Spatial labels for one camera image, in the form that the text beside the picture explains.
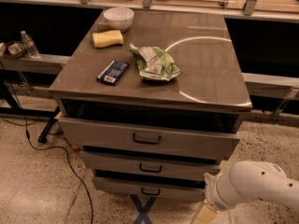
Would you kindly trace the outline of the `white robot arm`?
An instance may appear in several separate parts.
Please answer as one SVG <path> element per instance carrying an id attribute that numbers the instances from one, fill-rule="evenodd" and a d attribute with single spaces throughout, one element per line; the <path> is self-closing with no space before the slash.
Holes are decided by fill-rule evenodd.
<path id="1" fill-rule="evenodd" d="M 299 211 L 299 182 L 289 179 L 278 165 L 265 161 L 239 161 L 225 174 L 204 173 L 205 199 L 191 224 L 209 224 L 218 211 L 241 203 L 263 201 Z"/>

